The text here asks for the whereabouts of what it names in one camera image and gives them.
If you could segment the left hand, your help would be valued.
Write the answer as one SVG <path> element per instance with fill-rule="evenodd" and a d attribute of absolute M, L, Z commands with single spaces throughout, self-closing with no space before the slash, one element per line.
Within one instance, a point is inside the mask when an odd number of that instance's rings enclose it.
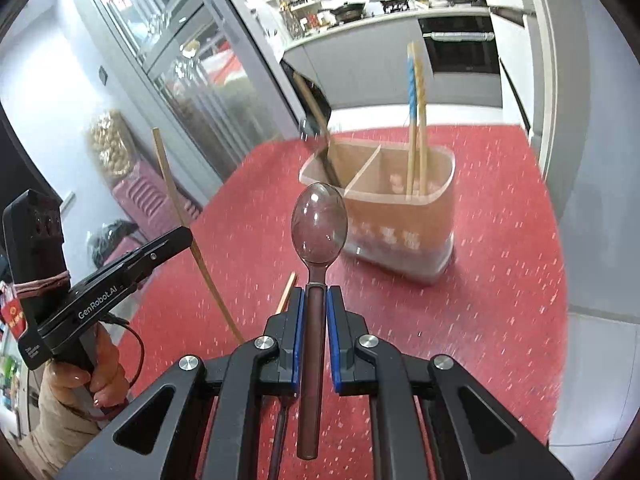
<path fill-rule="evenodd" d="M 123 404 L 129 391 L 119 351 L 102 324 L 96 326 L 96 365 L 92 372 L 74 364 L 52 361 L 43 373 L 43 385 L 51 390 L 55 400 L 80 410 L 84 404 L 76 396 L 78 389 L 88 388 L 95 408 L 114 408 Z"/>

